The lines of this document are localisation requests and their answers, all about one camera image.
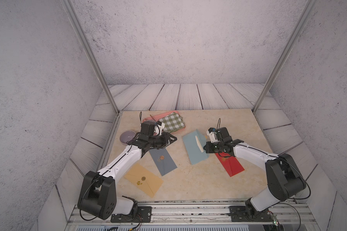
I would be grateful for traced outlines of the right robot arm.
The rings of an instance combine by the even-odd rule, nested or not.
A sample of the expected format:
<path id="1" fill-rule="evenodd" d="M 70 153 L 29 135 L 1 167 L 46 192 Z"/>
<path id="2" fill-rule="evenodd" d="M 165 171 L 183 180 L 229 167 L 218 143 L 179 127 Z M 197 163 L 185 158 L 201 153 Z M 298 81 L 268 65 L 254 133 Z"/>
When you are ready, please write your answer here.
<path id="1" fill-rule="evenodd" d="M 230 157 L 244 159 L 266 172 L 267 188 L 248 199 L 245 211 L 256 216 L 279 202 L 286 201 L 303 191 L 307 182 L 289 154 L 276 156 L 252 147 L 239 139 L 232 139 L 225 127 L 207 131 L 210 141 L 204 146 L 208 154 L 225 153 Z"/>

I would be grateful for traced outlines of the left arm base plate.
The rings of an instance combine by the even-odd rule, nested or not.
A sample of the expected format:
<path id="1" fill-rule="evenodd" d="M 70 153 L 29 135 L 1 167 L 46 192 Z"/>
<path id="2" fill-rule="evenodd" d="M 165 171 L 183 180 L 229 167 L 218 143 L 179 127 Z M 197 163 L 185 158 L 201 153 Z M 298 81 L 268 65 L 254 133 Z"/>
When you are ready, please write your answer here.
<path id="1" fill-rule="evenodd" d="M 128 215 L 116 214 L 111 216 L 111 223 L 150 223 L 152 207 L 134 206 Z"/>

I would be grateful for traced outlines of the light blue envelope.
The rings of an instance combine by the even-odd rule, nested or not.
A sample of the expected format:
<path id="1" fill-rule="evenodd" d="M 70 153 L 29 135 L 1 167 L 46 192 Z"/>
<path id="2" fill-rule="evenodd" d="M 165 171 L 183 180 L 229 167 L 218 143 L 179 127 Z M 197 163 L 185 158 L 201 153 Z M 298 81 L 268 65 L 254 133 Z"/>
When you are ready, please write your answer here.
<path id="1" fill-rule="evenodd" d="M 198 130 L 183 136 L 183 142 L 192 165 L 206 160 L 209 157 L 209 154 L 207 154 L 203 148 L 206 145 L 206 137 Z"/>

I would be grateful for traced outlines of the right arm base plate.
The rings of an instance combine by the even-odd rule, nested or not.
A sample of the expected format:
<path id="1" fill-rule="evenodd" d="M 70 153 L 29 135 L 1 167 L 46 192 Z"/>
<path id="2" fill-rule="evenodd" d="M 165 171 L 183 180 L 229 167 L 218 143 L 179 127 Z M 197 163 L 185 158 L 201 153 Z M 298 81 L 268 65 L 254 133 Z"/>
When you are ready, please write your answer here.
<path id="1" fill-rule="evenodd" d="M 248 206 L 230 206 L 228 215 L 232 222 L 273 222 L 267 210 L 257 211 Z"/>

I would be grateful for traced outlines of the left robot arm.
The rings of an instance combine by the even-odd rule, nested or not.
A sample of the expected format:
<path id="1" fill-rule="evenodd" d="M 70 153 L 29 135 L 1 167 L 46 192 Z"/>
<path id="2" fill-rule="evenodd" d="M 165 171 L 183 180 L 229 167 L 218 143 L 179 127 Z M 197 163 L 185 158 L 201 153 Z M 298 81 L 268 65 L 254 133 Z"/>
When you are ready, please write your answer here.
<path id="1" fill-rule="evenodd" d="M 106 220 L 112 215 L 137 217 L 137 201 L 117 196 L 117 184 L 128 170 L 151 149 L 164 149 L 177 137 L 163 130 L 162 122 L 145 121 L 141 131 L 128 143 L 122 153 L 97 172 L 89 171 L 81 187 L 77 208 L 95 218 Z"/>

